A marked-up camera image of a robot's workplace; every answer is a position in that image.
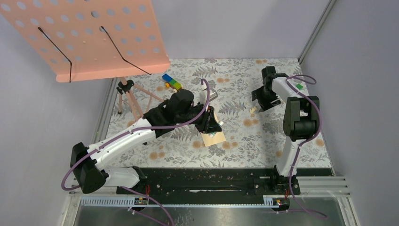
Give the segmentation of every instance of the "patterned surface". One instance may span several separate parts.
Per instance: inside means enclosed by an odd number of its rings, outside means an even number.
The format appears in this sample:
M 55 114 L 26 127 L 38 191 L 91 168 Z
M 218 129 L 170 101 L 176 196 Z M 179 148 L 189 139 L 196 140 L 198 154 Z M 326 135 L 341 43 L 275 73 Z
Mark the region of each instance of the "patterned surface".
M 296 59 L 177 59 L 167 70 L 172 78 L 190 90 L 199 100 L 200 79 L 208 80 L 219 97 L 211 102 L 227 141 L 204 147 L 194 126 L 175 129 L 162 137 L 140 145 L 119 157 L 114 166 L 139 167 L 272 167 L 282 155 L 285 136 L 282 129 L 285 105 L 266 112 L 253 114 L 250 109 L 259 104 L 251 101 L 251 91 L 262 85 L 261 70 L 275 66 L 278 73 L 300 74 Z M 133 81 L 168 99 L 173 91 L 165 87 L 162 74 L 130 77 Z M 149 96 L 133 90 L 140 106 L 145 110 Z M 134 117 L 124 96 L 122 115 L 116 114 L 117 101 L 107 137 L 128 126 Z M 153 100 L 151 107 L 159 101 Z M 322 137 L 303 146 L 298 167 L 331 167 Z

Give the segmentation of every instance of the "gray wall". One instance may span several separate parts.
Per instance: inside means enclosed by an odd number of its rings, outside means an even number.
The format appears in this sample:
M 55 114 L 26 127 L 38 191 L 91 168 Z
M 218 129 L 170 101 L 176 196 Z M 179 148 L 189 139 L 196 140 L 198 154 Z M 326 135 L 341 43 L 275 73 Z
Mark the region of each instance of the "gray wall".
M 57 83 L 0 15 L 0 219 L 54 226 L 72 146 L 91 142 L 108 81 Z
M 299 57 L 328 0 L 153 0 L 170 58 Z
M 303 63 L 363 226 L 397 225 L 399 1 L 339 0 Z

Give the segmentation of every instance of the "pink pegboard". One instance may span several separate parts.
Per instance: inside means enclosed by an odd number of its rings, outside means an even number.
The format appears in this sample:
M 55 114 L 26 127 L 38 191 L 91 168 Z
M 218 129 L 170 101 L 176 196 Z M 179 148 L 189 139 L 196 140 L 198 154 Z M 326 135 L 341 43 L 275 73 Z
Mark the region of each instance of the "pink pegboard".
M 38 27 L 72 61 L 72 81 L 143 74 L 170 66 L 151 0 L 0 0 L 1 14 L 57 74 L 69 81 L 70 64 Z

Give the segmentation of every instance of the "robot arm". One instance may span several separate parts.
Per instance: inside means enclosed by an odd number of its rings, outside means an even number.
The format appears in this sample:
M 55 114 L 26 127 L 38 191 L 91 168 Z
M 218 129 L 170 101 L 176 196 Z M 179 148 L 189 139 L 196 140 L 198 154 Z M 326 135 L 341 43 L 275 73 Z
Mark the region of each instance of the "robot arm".
M 287 137 L 283 155 L 275 166 L 275 174 L 277 178 L 288 178 L 298 145 L 317 132 L 319 118 L 316 109 L 287 85 L 288 76 L 286 74 L 276 73 L 275 68 L 271 66 L 262 69 L 262 78 L 264 85 L 252 92 L 252 100 L 258 100 L 262 108 L 261 111 L 281 104 L 278 96 L 287 105 L 283 121 L 283 130 Z M 317 96 L 309 98 L 319 108 L 319 98 Z M 296 161 L 294 165 L 292 175 L 296 175 L 298 162 Z
M 118 134 L 89 146 L 84 146 L 82 143 L 75 145 L 72 148 L 71 167 L 88 153 L 97 150 L 73 170 L 82 192 L 92 193 L 102 186 L 136 185 L 140 176 L 134 168 L 112 167 L 109 164 L 126 151 L 173 131 L 176 124 L 196 118 L 204 108 L 204 103 L 200 102 L 193 106 L 193 100 L 194 95 L 190 91 L 181 89 L 169 100 L 150 109 L 143 118 Z M 214 108 L 211 106 L 208 106 L 207 110 L 191 124 L 194 124 L 201 133 L 222 131 L 215 120 Z M 170 129 L 151 128 L 159 126 L 169 126 Z M 146 129 L 133 131 L 136 128 Z

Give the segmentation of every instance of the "tripod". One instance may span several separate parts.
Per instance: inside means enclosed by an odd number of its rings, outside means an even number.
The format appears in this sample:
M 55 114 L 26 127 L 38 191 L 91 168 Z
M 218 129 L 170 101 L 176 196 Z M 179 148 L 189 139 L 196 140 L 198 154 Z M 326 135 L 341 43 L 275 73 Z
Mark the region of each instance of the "tripod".
M 135 87 L 139 91 L 142 91 L 142 92 L 150 95 L 150 101 L 148 102 L 147 109 L 145 110 L 145 112 L 147 112 L 149 110 L 152 98 L 155 98 L 155 99 L 157 99 L 157 100 L 159 100 L 161 102 L 164 101 L 163 99 L 159 98 L 158 96 L 156 96 L 155 94 L 151 93 L 150 91 L 144 89 L 141 86 L 138 86 L 132 80 L 126 80 L 125 77 L 120 77 L 120 82 L 118 83 L 118 87 L 116 88 L 116 90 L 120 94 L 119 95 L 118 114 L 122 114 L 122 95 L 126 94 L 126 96 L 128 97 L 128 103 L 130 105 L 130 108 L 132 109 L 132 113 L 133 113 L 133 116 L 135 118 L 135 121 L 137 121 L 141 117 L 143 117 L 144 113 L 141 110 L 141 107 L 138 104 L 138 101 L 137 101 L 135 95 L 133 94 L 133 91 L 131 90 L 132 87 Z

